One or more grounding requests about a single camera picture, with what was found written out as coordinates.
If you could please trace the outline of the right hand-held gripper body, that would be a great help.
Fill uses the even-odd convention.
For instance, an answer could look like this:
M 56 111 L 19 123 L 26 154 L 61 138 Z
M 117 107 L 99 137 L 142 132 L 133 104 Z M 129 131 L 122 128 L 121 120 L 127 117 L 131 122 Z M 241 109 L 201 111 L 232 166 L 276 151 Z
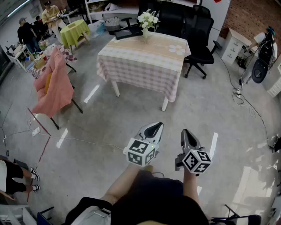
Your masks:
M 199 176 L 207 171 L 212 160 L 206 151 L 190 149 L 175 159 L 175 171 L 187 169 L 191 174 Z

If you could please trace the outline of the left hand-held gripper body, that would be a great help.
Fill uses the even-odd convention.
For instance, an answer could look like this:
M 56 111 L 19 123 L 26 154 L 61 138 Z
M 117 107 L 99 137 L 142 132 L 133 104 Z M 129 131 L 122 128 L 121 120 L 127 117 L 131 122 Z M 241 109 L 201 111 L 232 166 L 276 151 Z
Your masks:
M 131 138 L 123 150 L 123 154 L 126 155 L 126 160 L 129 163 L 141 167 L 147 166 L 157 156 L 158 152 L 159 143 L 150 143 L 139 135 Z

